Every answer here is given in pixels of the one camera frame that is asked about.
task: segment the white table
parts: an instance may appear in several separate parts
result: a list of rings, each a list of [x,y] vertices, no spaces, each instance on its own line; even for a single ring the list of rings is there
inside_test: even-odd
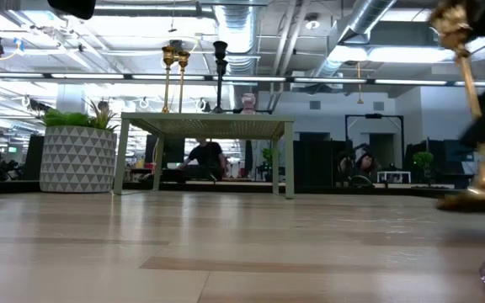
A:
[[[389,175],[407,175],[409,183],[411,183],[411,172],[378,172],[377,173],[377,182],[382,182],[388,180]]]
[[[256,139],[273,141],[273,193],[279,193],[278,141],[285,138],[285,198],[295,196],[293,168],[292,116],[272,114],[121,114],[121,134],[115,167],[114,194],[121,194],[125,176],[125,154],[130,124],[158,137],[157,172],[161,172],[164,138]],[[153,190],[158,190],[160,178],[155,176]]]

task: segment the man in black shirt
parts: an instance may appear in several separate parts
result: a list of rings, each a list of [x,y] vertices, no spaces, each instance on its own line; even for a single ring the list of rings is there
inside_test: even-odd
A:
[[[220,144],[201,138],[196,140],[200,144],[190,152],[184,163],[179,165],[179,169],[184,169],[190,162],[197,160],[200,166],[210,170],[216,180],[221,180],[226,171],[226,158]]]

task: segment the planter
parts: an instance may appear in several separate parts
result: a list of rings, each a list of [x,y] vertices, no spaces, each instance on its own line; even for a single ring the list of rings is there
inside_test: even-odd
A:
[[[117,135],[82,126],[46,128],[40,190],[105,193],[114,182]]]

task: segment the wooden floor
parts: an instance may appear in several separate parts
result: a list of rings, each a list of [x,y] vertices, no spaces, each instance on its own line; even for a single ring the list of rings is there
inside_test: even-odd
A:
[[[386,196],[0,196],[0,302],[484,302],[485,215]]]

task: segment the candle holder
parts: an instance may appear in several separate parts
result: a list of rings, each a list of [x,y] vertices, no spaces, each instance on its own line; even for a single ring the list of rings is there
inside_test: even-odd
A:
[[[471,38],[471,7],[466,1],[445,1],[433,11],[429,22],[438,31],[440,44],[456,53],[456,63],[460,66],[465,80],[466,92],[472,118],[482,116],[480,103],[471,70],[471,54],[466,49],[466,42]],[[485,157],[485,144],[477,145],[478,152]],[[485,211],[485,159],[479,163],[478,174],[467,190],[455,196],[447,196],[437,203],[440,210]]]
[[[183,85],[184,85],[184,68],[189,64],[190,53],[188,51],[179,52],[179,66],[181,66],[181,83],[179,92],[179,113],[183,112]]]
[[[224,60],[226,58],[227,43],[224,41],[217,41],[213,43],[215,46],[216,57],[216,72],[218,73],[218,89],[216,95],[216,107],[211,111],[212,114],[223,114],[224,109],[221,106],[222,97],[222,76],[226,74],[226,67],[228,62]]]
[[[166,64],[166,88],[164,93],[164,106],[162,107],[162,112],[164,114],[168,113],[168,91],[169,91],[169,72],[171,71],[171,66],[175,61],[175,48],[172,46],[164,46],[162,48],[164,55],[163,61]]]

